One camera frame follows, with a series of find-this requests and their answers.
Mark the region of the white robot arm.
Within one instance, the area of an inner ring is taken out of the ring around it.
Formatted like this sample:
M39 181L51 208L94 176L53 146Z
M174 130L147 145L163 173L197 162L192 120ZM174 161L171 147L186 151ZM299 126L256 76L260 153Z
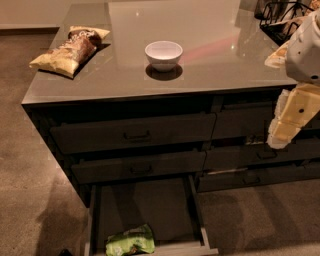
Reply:
M278 97L268 129L267 144L285 148L320 112L320 13L311 12L291 38L265 60L272 68L284 67L297 85Z

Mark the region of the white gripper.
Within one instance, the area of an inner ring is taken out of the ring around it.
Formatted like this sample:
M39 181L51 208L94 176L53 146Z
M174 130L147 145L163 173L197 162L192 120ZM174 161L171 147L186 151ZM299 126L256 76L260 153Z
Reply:
M285 148L319 111L320 86L299 83L291 92L283 89L274 110L276 119L268 128L267 144L273 149ZM284 123L277 120L280 115Z

